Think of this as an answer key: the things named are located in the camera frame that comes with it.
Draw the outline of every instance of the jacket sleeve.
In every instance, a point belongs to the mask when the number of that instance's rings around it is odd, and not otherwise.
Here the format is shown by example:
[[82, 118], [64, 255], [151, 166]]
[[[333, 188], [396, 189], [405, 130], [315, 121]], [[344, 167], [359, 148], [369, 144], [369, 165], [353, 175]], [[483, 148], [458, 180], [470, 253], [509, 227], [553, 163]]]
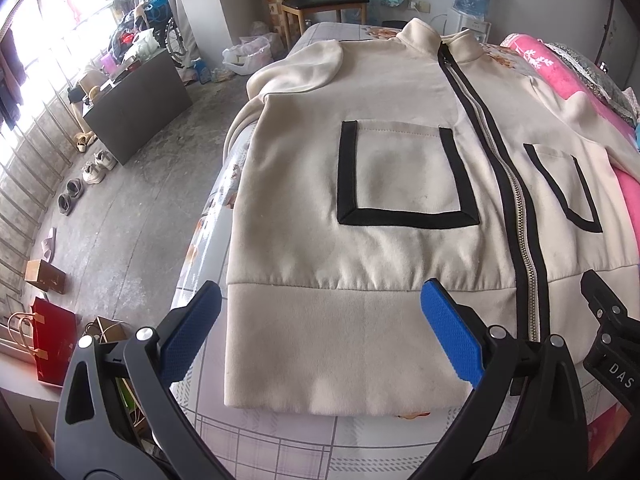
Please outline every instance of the jacket sleeve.
[[239, 133], [258, 120], [269, 94], [308, 92], [329, 83], [342, 65], [342, 48], [336, 40], [318, 41], [251, 76], [246, 91], [249, 102], [236, 115], [226, 134], [223, 161]]
[[562, 99], [545, 82], [529, 78], [532, 90], [556, 117], [585, 139], [605, 147], [613, 166], [640, 182], [640, 153], [613, 124], [602, 117], [584, 92]]

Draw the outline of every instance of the wooden chair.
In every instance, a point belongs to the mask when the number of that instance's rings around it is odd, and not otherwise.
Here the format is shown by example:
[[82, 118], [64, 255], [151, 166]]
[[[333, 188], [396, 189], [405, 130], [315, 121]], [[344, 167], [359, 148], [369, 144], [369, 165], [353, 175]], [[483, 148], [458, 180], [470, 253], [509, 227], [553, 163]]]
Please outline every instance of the wooden chair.
[[295, 14], [300, 22], [300, 34], [304, 34], [305, 16], [326, 10], [335, 10], [338, 22], [342, 21], [341, 11], [343, 9], [360, 9], [361, 23], [367, 22], [367, 4], [369, 0], [280, 0], [280, 7], [284, 13], [284, 34], [287, 40], [287, 48], [291, 50], [291, 31], [289, 29], [289, 18], [287, 13]]

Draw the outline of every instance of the pink blanket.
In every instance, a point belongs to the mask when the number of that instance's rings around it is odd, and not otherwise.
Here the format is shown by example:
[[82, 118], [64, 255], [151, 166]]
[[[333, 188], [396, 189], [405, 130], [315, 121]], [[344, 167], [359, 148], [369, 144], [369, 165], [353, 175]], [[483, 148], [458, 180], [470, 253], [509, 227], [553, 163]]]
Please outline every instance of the pink blanket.
[[[600, 102], [578, 76], [544, 43], [525, 34], [511, 34], [502, 42], [502, 46], [512, 48], [520, 54], [562, 99], [568, 99], [576, 92], [587, 94], [598, 113], [613, 124], [632, 145], [636, 145], [636, 133], [633, 128]], [[640, 184], [618, 168], [614, 168], [613, 171], [620, 183], [640, 250]]]

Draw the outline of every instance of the red shopping bag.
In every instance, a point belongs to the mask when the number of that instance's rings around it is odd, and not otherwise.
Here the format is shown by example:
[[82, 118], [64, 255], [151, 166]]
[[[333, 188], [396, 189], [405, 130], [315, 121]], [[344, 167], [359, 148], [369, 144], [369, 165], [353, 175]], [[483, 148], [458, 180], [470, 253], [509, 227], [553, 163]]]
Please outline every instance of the red shopping bag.
[[[18, 332], [21, 341], [16, 341], [33, 355], [38, 371], [38, 380], [62, 386], [66, 369], [78, 337], [76, 335], [76, 315], [42, 298], [36, 298], [31, 305], [32, 314], [16, 312]], [[30, 322], [33, 327], [33, 348], [24, 339], [22, 324]]]

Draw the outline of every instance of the jacket pocket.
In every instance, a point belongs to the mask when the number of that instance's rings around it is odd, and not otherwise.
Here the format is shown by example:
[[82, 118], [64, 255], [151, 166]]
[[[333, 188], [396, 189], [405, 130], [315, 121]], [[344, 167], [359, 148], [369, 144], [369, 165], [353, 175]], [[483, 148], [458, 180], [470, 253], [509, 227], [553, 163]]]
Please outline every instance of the jacket pocket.
[[478, 225], [453, 131], [389, 121], [342, 123], [338, 223], [453, 229]]
[[524, 149], [549, 184], [567, 219], [583, 231], [601, 233], [598, 211], [578, 160], [541, 144], [524, 144]]

